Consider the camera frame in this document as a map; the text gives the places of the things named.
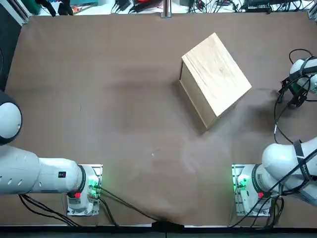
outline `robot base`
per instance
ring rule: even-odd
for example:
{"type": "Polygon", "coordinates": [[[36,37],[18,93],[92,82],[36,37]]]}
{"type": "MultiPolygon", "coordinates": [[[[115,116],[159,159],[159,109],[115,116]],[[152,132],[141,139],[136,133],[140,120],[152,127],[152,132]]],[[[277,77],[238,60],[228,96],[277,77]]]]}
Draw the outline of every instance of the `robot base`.
{"type": "Polygon", "coordinates": [[[79,197],[67,196],[68,216],[94,216],[99,214],[100,189],[93,186],[101,186],[103,165],[82,165],[86,172],[86,183],[79,197]]]}
{"type": "MultiPolygon", "coordinates": [[[[232,165],[232,179],[234,187],[234,199],[238,216],[245,216],[259,199],[259,194],[252,183],[252,170],[255,165],[232,165]]],[[[249,214],[255,217],[265,202],[265,198],[249,214]]],[[[258,217],[270,216],[271,200],[261,209],[258,217]]]]}

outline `cardboard box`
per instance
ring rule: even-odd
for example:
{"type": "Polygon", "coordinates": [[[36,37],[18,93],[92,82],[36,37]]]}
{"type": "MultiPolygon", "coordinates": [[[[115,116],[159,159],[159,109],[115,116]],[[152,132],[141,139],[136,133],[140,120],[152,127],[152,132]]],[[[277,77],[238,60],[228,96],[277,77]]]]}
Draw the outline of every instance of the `cardboard box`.
{"type": "Polygon", "coordinates": [[[215,33],[182,57],[180,83],[206,129],[251,88],[215,33]]]}

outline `workbench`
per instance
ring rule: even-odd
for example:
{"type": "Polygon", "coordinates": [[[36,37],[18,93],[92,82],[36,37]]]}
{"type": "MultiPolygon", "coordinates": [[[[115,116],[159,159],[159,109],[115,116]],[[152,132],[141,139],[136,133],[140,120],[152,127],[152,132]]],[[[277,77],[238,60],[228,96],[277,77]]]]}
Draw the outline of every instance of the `workbench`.
{"type": "MultiPolygon", "coordinates": [[[[273,106],[291,67],[288,53],[306,48],[317,54],[316,40],[316,23],[303,12],[31,17],[6,86],[23,113],[12,145],[39,157],[102,163],[103,187],[149,214],[179,224],[227,226],[231,165],[261,162],[274,142],[273,106]],[[252,88],[202,133],[178,80],[181,56],[213,32],[252,88]]],[[[306,141],[317,136],[316,117],[316,105],[304,103],[279,125],[293,140],[306,141]]],[[[61,194],[32,196],[65,212],[61,194]]],[[[121,225],[152,222],[107,201],[121,225]]],[[[60,224],[30,213],[16,195],[0,202],[1,225],[60,224]]],[[[316,214],[316,207],[286,197],[279,226],[317,227],[316,214]]],[[[109,224],[102,212],[74,220],[109,224]]]]}

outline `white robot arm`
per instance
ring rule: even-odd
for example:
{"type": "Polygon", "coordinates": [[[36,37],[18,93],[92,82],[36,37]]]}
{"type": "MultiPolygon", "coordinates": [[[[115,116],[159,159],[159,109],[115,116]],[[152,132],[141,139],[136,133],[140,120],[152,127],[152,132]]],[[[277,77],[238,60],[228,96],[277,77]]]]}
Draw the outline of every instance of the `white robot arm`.
{"type": "Polygon", "coordinates": [[[96,215],[101,165],[78,165],[64,158],[39,158],[36,154],[8,146],[19,134],[22,114],[17,104],[0,91],[0,194],[67,193],[68,214],[96,215]]]}
{"type": "MultiPolygon", "coordinates": [[[[289,77],[282,81],[281,96],[288,89],[294,96],[288,105],[296,107],[307,99],[308,91],[317,93],[316,57],[299,59],[293,64],[289,77]]],[[[242,204],[242,208],[237,206],[238,214],[269,216],[269,198],[279,195],[296,196],[317,206],[317,156],[303,162],[316,148],[317,137],[293,145],[272,144],[264,150],[262,164],[232,165],[233,182],[239,190],[235,200],[242,204]]]]}

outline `green light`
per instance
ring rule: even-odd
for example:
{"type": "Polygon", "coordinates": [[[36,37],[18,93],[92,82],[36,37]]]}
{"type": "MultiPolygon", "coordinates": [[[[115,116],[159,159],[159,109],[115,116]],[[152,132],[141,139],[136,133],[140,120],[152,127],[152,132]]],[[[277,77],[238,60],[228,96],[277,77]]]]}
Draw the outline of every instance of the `green light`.
{"type": "Polygon", "coordinates": [[[239,181],[239,185],[238,187],[241,188],[241,190],[245,190],[246,189],[246,186],[247,186],[247,183],[249,181],[249,176],[247,175],[240,175],[238,177],[238,181],[239,181]]]}
{"type": "Polygon", "coordinates": [[[96,197],[98,193],[96,188],[96,186],[98,186],[98,182],[95,181],[94,179],[90,179],[88,183],[89,183],[89,187],[91,188],[90,194],[96,197]]]}

